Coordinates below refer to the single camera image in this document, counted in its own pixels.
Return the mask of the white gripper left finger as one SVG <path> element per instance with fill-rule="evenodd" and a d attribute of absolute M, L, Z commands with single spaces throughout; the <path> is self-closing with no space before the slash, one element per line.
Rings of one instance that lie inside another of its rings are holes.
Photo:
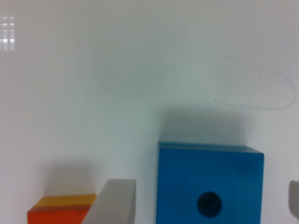
<path fill-rule="evenodd" d="M 135 224 L 136 181 L 109 179 L 81 224 Z"/>

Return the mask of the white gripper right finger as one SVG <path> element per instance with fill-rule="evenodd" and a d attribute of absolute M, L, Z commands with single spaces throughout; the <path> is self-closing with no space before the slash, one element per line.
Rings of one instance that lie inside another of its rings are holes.
<path fill-rule="evenodd" d="M 299 181 L 292 180 L 290 182 L 289 209 L 294 217 L 299 217 Z"/>

